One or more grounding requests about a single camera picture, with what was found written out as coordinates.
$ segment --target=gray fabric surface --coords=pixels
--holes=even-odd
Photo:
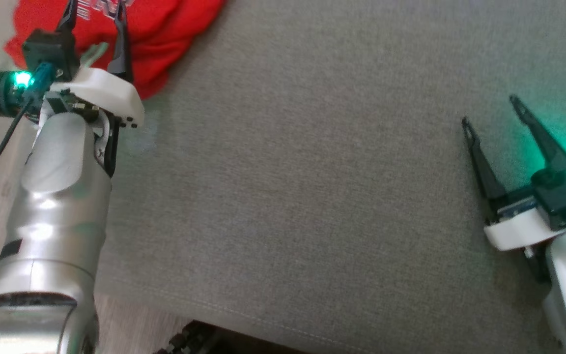
[[[124,131],[97,289],[315,353],[550,349],[459,118],[509,187],[566,144],[566,1],[232,0]]]

